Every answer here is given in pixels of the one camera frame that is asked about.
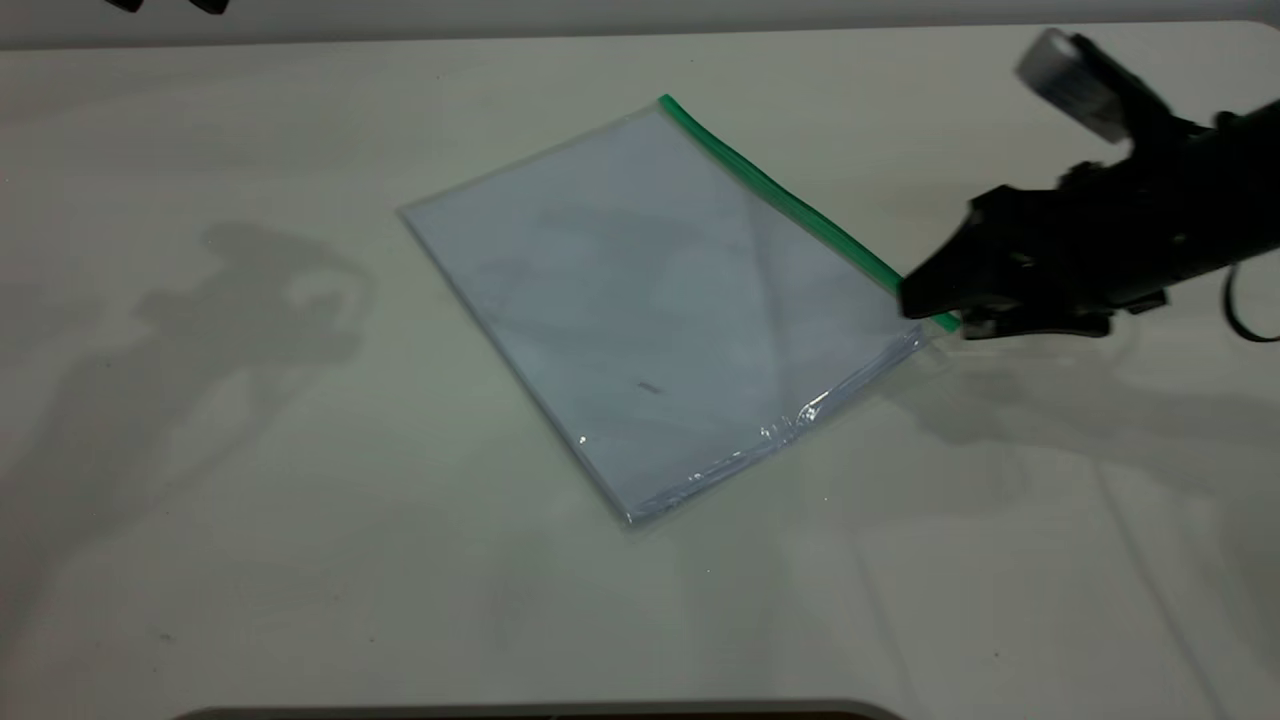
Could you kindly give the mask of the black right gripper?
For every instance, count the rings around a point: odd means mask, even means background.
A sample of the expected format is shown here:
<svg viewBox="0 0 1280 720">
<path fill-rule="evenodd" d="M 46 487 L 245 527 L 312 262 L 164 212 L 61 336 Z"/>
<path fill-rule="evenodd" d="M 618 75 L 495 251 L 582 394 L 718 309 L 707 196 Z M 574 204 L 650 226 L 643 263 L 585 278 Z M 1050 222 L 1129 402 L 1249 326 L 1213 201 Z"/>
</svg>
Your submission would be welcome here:
<svg viewBox="0 0 1280 720">
<path fill-rule="evenodd" d="M 957 311 L 966 340 L 1103 338 L 1117 311 L 1239 261 L 1239 126 L 1164 123 L 1112 165 L 1082 164 L 1051 191 L 995 188 L 899 284 L 905 318 Z M 1023 304 L 987 302 L 997 270 Z"/>
</svg>

